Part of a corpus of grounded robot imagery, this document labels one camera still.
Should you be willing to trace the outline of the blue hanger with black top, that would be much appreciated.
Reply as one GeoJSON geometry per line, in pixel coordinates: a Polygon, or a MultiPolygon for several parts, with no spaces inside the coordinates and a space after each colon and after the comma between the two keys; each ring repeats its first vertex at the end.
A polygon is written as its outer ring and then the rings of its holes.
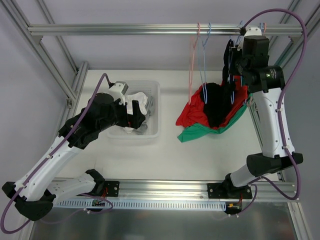
{"type": "MultiPolygon", "coordinates": [[[[241,20],[238,24],[238,26],[241,28],[243,26],[243,20],[241,20]]],[[[233,40],[232,37],[230,36],[229,39],[231,40],[231,43],[233,44],[233,46],[236,46],[237,44],[240,43],[240,38],[241,36],[239,35],[237,37],[236,40],[233,40]]],[[[228,56],[228,67],[231,66],[231,53],[229,53],[228,56]]],[[[230,73],[228,74],[228,78],[227,78],[228,82],[230,84],[234,84],[235,83],[235,77],[233,75],[231,75],[230,73]]],[[[235,101],[235,91],[233,90],[230,94],[230,103],[233,105],[235,101]]]]}

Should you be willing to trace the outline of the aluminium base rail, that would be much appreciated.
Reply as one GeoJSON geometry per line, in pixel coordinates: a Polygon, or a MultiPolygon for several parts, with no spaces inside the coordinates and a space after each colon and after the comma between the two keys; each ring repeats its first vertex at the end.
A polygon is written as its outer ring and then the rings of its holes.
{"type": "Polygon", "coordinates": [[[251,200],[257,187],[256,199],[262,202],[286,202],[268,181],[260,180],[245,186],[237,193],[227,195],[219,181],[192,180],[115,180],[108,179],[100,196],[108,199],[161,200],[161,201],[234,201],[251,200]]]}

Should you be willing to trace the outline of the right aluminium frame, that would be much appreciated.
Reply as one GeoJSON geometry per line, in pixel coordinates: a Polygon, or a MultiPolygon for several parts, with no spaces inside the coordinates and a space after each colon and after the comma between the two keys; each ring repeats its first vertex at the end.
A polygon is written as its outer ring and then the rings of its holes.
{"type": "MultiPolygon", "coordinates": [[[[254,20],[268,25],[298,25],[290,14],[295,13],[304,22],[307,32],[307,47],[303,61],[296,71],[285,95],[286,115],[290,121],[311,119],[320,114],[320,2],[318,0],[291,0],[280,12],[265,13],[254,20]]],[[[303,38],[297,36],[272,37],[270,43],[271,61],[280,65],[286,77],[294,70],[303,47],[303,38]]]]}

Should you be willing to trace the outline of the grey tank top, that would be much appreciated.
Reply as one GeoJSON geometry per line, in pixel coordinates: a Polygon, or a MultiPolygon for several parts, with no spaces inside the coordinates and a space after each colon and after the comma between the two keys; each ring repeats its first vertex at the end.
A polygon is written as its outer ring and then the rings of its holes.
{"type": "Polygon", "coordinates": [[[145,115],[145,121],[141,124],[141,126],[138,129],[135,129],[134,131],[138,135],[145,135],[148,130],[148,120],[149,118],[154,114],[155,112],[155,104],[154,104],[154,98],[152,96],[147,97],[147,102],[145,104],[146,109],[146,115],[145,115]]]}

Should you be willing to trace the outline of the red tank top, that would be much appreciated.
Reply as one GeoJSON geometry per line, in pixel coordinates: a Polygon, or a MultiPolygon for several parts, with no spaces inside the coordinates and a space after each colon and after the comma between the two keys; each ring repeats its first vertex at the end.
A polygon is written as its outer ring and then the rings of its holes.
{"type": "Polygon", "coordinates": [[[245,102],[249,96],[248,87],[237,84],[235,89],[235,99],[231,107],[231,111],[219,126],[210,127],[208,117],[204,113],[205,103],[201,98],[201,94],[203,94],[203,88],[199,87],[191,96],[190,103],[185,105],[180,116],[177,118],[175,122],[176,126],[182,126],[184,128],[200,126],[210,132],[221,134],[237,122],[247,109],[247,106],[243,104],[243,102],[245,102]]]}

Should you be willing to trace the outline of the green tank top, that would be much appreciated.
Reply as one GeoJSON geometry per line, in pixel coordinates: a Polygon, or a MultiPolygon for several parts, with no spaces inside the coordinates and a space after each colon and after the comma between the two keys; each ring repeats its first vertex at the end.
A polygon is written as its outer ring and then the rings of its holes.
{"type": "Polygon", "coordinates": [[[175,122],[176,126],[184,127],[182,133],[177,137],[181,143],[193,141],[208,134],[219,135],[224,133],[243,116],[248,108],[241,104],[241,107],[237,106],[235,111],[231,111],[226,122],[223,122],[219,127],[210,127],[208,118],[203,111],[204,106],[204,102],[196,97],[191,101],[191,104],[187,103],[182,110],[175,122]]]}

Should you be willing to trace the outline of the aluminium hanging rail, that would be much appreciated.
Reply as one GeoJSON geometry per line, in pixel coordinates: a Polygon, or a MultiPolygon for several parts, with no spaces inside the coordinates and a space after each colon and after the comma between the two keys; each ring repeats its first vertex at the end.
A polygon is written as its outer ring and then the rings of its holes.
{"type": "Polygon", "coordinates": [[[234,24],[32,24],[33,36],[128,36],[128,35],[214,35],[238,36],[242,26],[234,24]]]}

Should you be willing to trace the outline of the black tank top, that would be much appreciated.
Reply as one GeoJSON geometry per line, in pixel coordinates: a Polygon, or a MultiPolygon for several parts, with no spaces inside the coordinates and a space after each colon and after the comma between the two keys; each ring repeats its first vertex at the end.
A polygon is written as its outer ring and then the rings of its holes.
{"type": "MultiPolygon", "coordinates": [[[[203,112],[207,116],[210,128],[219,127],[226,122],[228,114],[232,110],[230,95],[236,90],[235,83],[228,82],[229,67],[228,58],[230,49],[234,47],[232,41],[227,42],[223,55],[222,82],[217,84],[210,82],[206,84],[207,88],[207,104],[204,104],[203,112]]],[[[201,100],[204,102],[203,93],[200,94],[201,100]]]]}

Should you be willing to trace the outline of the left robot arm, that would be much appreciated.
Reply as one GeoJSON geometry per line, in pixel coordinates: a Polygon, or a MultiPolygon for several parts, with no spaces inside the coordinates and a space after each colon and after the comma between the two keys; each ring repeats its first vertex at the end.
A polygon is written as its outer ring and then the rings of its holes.
{"type": "Polygon", "coordinates": [[[17,211],[31,221],[42,219],[54,205],[74,196],[103,196],[108,185],[95,169],[62,183],[54,183],[53,179],[104,130],[113,126],[138,129],[145,119],[138,100],[121,104],[120,99],[107,93],[95,94],[80,114],[66,121],[42,159],[25,177],[6,182],[3,192],[14,201],[17,211]]]}

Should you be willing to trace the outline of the white plastic basket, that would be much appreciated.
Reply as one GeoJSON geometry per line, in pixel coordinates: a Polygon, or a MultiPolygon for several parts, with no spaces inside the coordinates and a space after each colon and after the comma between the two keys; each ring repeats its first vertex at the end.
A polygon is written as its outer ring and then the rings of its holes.
{"type": "Polygon", "coordinates": [[[126,82],[128,90],[126,95],[132,95],[143,92],[148,99],[151,98],[153,103],[151,115],[144,122],[147,128],[141,133],[135,130],[127,133],[123,127],[113,126],[106,131],[106,135],[113,140],[147,140],[157,138],[160,133],[161,120],[161,101],[160,101],[160,84],[154,80],[129,80],[126,82]]]}

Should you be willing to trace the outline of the left aluminium frame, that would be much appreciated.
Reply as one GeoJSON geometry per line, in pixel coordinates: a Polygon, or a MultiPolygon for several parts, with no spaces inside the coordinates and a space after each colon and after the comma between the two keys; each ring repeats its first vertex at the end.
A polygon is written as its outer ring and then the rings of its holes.
{"type": "Polygon", "coordinates": [[[60,36],[34,35],[18,0],[0,3],[0,154],[34,159],[75,113],[88,64],[60,36]]]}

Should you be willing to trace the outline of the aluminium frame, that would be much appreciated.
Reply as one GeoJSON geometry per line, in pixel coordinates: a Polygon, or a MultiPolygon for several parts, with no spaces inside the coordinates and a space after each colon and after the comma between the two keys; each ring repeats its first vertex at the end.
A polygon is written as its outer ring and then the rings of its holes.
{"type": "MultiPolygon", "coordinates": [[[[254,20],[268,25],[298,25],[290,14],[295,13],[304,22],[307,32],[307,47],[303,61],[296,71],[285,95],[286,115],[290,121],[311,119],[320,114],[320,2],[318,0],[291,0],[280,12],[265,13],[254,20]]],[[[271,61],[280,65],[286,77],[294,70],[303,47],[303,38],[297,36],[272,37],[270,43],[271,61]]]]}
{"type": "Polygon", "coordinates": [[[88,64],[60,36],[34,35],[18,0],[0,3],[0,154],[34,159],[75,113],[88,64]]]}

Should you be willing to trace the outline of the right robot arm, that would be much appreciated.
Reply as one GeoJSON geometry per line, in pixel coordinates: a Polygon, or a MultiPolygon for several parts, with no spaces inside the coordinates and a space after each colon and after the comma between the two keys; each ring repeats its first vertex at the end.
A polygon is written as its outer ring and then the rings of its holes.
{"type": "Polygon", "coordinates": [[[284,105],[286,83],[282,68],[268,65],[269,43],[263,35],[249,35],[238,48],[231,49],[229,73],[243,77],[253,96],[262,146],[260,153],[248,155],[245,165],[227,174],[222,183],[208,187],[210,198],[245,197],[249,185],[291,167],[301,180],[298,164],[303,162],[303,155],[295,151],[290,139],[284,105]]]}

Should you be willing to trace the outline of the light blue hanger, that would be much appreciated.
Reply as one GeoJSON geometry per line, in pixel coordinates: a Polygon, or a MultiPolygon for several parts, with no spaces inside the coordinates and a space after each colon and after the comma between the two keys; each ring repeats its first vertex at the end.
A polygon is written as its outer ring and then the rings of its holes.
{"type": "Polygon", "coordinates": [[[208,90],[207,90],[207,64],[206,64],[206,46],[207,42],[211,36],[212,24],[208,23],[208,30],[206,31],[206,38],[201,38],[201,47],[202,47],[202,63],[200,57],[198,56],[198,70],[200,73],[200,79],[202,83],[202,94],[203,101],[205,104],[208,103],[208,90]]]}

